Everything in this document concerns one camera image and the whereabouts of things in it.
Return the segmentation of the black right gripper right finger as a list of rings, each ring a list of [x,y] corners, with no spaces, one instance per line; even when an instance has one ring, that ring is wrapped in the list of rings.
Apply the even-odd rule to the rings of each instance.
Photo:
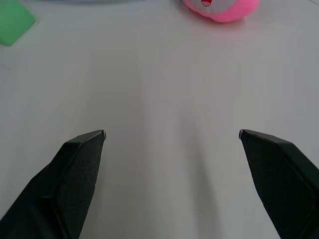
[[[239,139],[280,239],[319,239],[319,169],[284,139],[248,129]]]

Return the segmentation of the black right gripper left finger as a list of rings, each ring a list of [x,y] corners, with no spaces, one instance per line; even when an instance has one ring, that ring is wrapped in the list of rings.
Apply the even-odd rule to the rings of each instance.
[[[104,130],[65,142],[0,220],[0,239],[79,239],[95,192]]]

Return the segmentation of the green block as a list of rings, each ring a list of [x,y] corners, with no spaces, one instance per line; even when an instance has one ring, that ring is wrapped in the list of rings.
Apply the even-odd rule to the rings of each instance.
[[[34,24],[34,15],[18,0],[0,0],[0,44],[12,46]]]

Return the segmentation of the pink plush toy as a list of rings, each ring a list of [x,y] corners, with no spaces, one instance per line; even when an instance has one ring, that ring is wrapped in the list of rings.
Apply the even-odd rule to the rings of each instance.
[[[260,0],[182,0],[186,7],[219,23],[241,20],[249,16]]]

